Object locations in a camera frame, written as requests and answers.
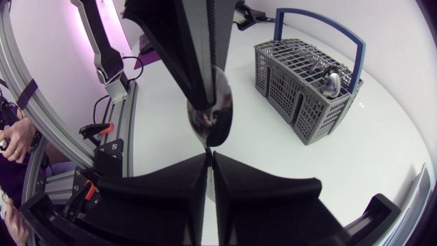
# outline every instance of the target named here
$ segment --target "white wall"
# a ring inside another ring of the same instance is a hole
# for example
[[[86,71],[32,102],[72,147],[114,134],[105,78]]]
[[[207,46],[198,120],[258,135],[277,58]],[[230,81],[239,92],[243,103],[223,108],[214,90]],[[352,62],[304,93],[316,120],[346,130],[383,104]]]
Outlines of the white wall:
[[[94,52],[77,8],[69,0],[15,0],[11,22],[31,76],[61,119],[79,133],[80,127],[92,123],[94,103],[107,93],[98,81]],[[123,39],[124,43],[116,40],[114,46],[125,53],[124,35]],[[106,104],[99,104],[96,121],[101,121]]]
[[[246,3],[272,18],[277,8],[317,12],[360,36],[367,43],[364,69],[410,116],[428,148],[437,175],[437,49],[415,0],[246,0]],[[356,45],[332,27],[296,14],[285,14],[284,22],[354,59]]]
[[[139,40],[139,36],[143,35],[144,32],[135,22],[122,18],[122,12],[124,11],[124,0],[113,0],[115,9],[118,13],[118,18],[122,24],[126,38],[128,39],[129,45],[132,48],[136,42]]]

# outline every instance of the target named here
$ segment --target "person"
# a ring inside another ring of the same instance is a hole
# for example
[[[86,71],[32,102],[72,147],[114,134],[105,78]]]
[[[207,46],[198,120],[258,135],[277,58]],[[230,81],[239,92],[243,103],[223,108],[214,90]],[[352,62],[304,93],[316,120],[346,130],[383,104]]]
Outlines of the person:
[[[0,185],[10,197],[5,213],[5,223],[0,223],[0,237],[2,245],[26,245],[29,237],[23,216],[17,208],[21,205],[21,195],[29,162],[28,150],[31,147],[33,137],[37,133],[35,126],[18,107],[14,110],[19,121],[11,121],[0,113],[4,119],[3,125],[10,125],[0,131],[0,140],[9,139],[9,145],[0,156]]]

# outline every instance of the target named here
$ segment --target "metal spoon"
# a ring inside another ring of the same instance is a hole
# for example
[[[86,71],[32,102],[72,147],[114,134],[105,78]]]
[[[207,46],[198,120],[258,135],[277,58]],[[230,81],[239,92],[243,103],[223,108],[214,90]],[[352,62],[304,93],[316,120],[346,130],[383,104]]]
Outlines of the metal spoon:
[[[322,94],[328,98],[338,97],[341,89],[341,77],[337,66],[328,66],[322,73]]]
[[[190,102],[187,102],[186,107],[190,125],[206,151],[206,158],[209,163],[206,193],[215,202],[210,147],[219,146],[226,140],[231,130],[233,105],[231,88],[225,73],[216,66],[212,67],[212,72],[214,74],[213,78],[215,78],[216,104],[209,109],[196,110]]]

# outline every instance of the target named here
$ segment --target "cable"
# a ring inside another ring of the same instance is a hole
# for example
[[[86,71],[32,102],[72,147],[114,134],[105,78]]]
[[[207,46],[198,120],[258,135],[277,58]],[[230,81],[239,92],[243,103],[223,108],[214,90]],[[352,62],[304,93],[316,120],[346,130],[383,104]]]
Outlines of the cable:
[[[134,79],[129,79],[129,80],[128,80],[128,83],[129,83],[129,82],[131,82],[131,81],[134,81],[135,79],[138,79],[138,78],[143,74],[143,71],[144,71],[144,64],[143,64],[143,61],[141,61],[141,59],[139,59],[138,57],[123,57],[123,59],[128,59],[128,58],[137,59],[137,61],[139,61],[139,63],[141,64],[141,72],[139,73],[139,75],[138,75],[136,78],[134,78]]]
[[[104,124],[104,122],[107,120],[107,114],[108,114],[108,110],[109,110],[109,105],[111,105],[111,99],[108,100],[107,108],[104,111],[102,124]]]
[[[263,23],[263,22],[267,22],[267,23],[271,22],[271,23],[273,23],[275,21],[276,21],[275,18],[268,18],[268,17],[265,17],[265,16],[264,17],[259,17],[257,19],[257,23]]]
[[[107,98],[107,97],[109,97],[109,95],[106,95],[106,96],[102,97],[101,99],[97,100],[96,104],[94,105],[94,112],[93,112],[93,122],[94,122],[94,124],[96,123],[96,107],[97,107],[97,104],[98,104],[101,100],[103,100],[103,99],[105,99],[105,98]]]
[[[3,79],[0,79],[0,84],[6,88],[8,88],[8,85],[6,84],[6,81],[4,81]]]

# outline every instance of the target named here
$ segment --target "metal frame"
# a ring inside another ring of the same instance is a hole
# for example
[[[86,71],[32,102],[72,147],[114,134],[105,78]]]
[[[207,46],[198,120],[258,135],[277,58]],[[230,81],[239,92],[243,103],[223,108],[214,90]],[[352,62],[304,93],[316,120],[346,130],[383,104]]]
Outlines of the metal frame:
[[[429,204],[434,189],[435,184],[428,169],[429,164],[424,163],[401,205],[401,214],[375,245],[402,245],[408,242]]]
[[[32,80],[15,41],[7,8],[0,12],[0,72],[11,94],[18,100]],[[59,150],[82,168],[92,167],[94,152],[74,134],[36,90],[23,109],[35,127]]]
[[[137,105],[138,85],[137,82],[131,81],[129,85],[128,96],[122,102],[111,103],[111,112],[108,122],[114,124],[111,133],[105,136],[102,144],[109,143],[116,139],[124,140],[123,149],[123,177],[133,176],[133,133],[135,107]]]
[[[12,96],[15,100],[18,100],[32,77],[19,52],[12,31],[8,8],[3,8],[0,11],[0,72],[7,81]],[[116,127],[112,133],[104,138],[104,143],[118,138],[122,138],[125,142],[123,177],[133,176],[132,135],[138,86],[135,81],[131,81],[129,86],[127,97],[123,100],[113,101],[109,121],[112,121]],[[42,135],[46,137],[41,138],[39,146],[29,159],[23,187],[22,203],[24,203],[36,193],[40,165],[48,141],[81,168],[94,165],[94,151],[85,144],[79,134],[74,134],[67,127],[39,89],[35,91],[26,107],[22,110]],[[74,174],[74,171],[71,171],[46,179],[45,192],[48,193],[51,200],[54,200],[55,204],[65,204],[71,196]],[[30,234],[28,245],[36,245],[35,234],[32,230]]]

